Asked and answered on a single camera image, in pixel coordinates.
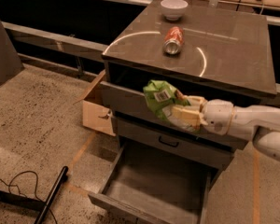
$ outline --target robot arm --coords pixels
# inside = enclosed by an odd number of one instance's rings
[[[206,103],[202,113],[208,132],[252,141],[258,151],[280,161],[279,108],[263,105],[242,108],[213,100]]]

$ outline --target cabinet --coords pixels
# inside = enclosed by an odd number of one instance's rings
[[[177,56],[162,51],[172,26],[184,30]],[[235,105],[265,104],[276,95],[265,18],[241,12],[189,7],[176,22],[152,2],[105,50],[106,81],[119,155],[91,201],[134,223],[204,223],[207,193],[246,142],[209,133],[185,133],[158,120],[142,89],[167,80],[187,95]]]

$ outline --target drawer handle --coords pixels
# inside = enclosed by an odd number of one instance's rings
[[[170,146],[170,147],[177,147],[179,145],[179,142],[166,142],[166,141],[161,139],[161,136],[159,136],[159,142],[161,144],[164,144],[164,145]]]
[[[109,119],[111,116],[111,110],[108,111],[108,113],[105,116],[99,116],[101,119]]]

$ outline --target floor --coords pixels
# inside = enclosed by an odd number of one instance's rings
[[[117,155],[116,138],[81,124],[81,103],[74,102],[89,82],[41,66],[24,67],[0,87],[0,178],[9,183],[20,172],[34,171],[37,197],[46,199],[66,165],[68,180],[51,207],[58,223],[126,223],[88,198]],[[34,174],[20,175],[12,184],[34,197]],[[1,181],[0,189],[7,191]],[[34,223],[35,217],[36,212],[0,203],[0,224]],[[50,213],[45,223],[55,223]],[[209,193],[206,224],[219,223],[280,224],[280,163],[251,144],[237,151]]]

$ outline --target can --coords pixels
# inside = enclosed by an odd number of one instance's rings
[[[163,45],[163,50],[170,54],[175,55],[180,52],[182,45],[184,44],[184,31],[178,26],[170,28],[168,31],[165,42]]]

